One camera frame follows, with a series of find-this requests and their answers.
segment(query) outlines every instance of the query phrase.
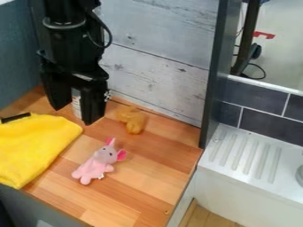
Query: wooden wall panel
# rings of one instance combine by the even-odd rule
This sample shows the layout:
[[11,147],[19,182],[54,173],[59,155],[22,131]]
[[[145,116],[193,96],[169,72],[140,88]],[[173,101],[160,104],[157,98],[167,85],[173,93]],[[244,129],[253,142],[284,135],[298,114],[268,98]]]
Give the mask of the wooden wall panel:
[[114,94],[200,126],[219,0],[103,0]]
[[219,0],[103,0],[114,42],[208,69]]
[[208,71],[113,45],[101,61],[115,95],[200,126]]

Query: orange sponge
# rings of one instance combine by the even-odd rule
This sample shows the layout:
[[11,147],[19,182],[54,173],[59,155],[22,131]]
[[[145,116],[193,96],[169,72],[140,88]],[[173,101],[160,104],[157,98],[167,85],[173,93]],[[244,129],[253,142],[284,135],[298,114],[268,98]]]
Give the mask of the orange sponge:
[[129,134],[139,134],[147,121],[146,114],[134,106],[123,106],[117,110],[116,115],[119,121],[126,123]]

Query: pink stuffed toy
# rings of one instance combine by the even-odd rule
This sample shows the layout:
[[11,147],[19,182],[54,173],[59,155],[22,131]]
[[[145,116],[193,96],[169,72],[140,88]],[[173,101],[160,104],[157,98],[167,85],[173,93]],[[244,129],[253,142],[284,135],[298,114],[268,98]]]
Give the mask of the pink stuffed toy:
[[72,173],[72,177],[80,179],[81,184],[89,184],[91,179],[101,179],[105,172],[113,172],[113,164],[126,158],[126,151],[118,152],[113,147],[115,138],[108,138],[105,146],[97,150],[92,157]]

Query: wooden countertop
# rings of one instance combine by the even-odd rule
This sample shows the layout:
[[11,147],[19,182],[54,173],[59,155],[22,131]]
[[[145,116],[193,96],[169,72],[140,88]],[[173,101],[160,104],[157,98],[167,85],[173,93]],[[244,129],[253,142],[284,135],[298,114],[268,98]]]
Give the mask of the wooden countertop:
[[[55,112],[38,87],[0,111],[1,117],[24,112],[62,115],[84,128],[48,170],[22,190],[93,226],[165,226],[201,155],[199,129],[146,112],[144,133],[131,136],[114,116],[125,104],[114,98],[105,117],[86,127],[73,116],[71,106]],[[107,137],[117,138],[116,147],[128,151],[127,159],[88,186],[72,179],[72,171]]]

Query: yellow towel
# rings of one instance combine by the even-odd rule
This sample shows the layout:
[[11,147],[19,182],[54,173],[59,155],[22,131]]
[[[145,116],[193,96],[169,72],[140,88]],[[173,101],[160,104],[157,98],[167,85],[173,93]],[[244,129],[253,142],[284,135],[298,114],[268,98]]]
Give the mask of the yellow towel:
[[31,114],[0,124],[0,184],[19,189],[39,176],[82,128],[63,117]]

